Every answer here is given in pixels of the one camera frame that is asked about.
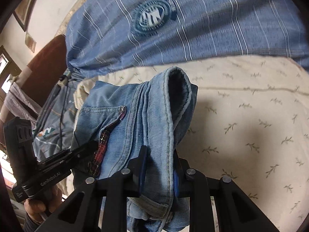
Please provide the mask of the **left hand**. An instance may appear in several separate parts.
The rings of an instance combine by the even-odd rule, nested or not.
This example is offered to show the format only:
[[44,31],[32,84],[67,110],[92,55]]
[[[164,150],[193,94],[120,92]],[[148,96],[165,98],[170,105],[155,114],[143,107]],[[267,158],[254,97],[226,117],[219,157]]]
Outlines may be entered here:
[[53,213],[62,203],[62,191],[58,188],[57,185],[52,187],[52,199],[46,206],[40,200],[27,199],[24,202],[25,211],[28,216],[37,224],[41,224],[44,219],[41,214],[46,210]]

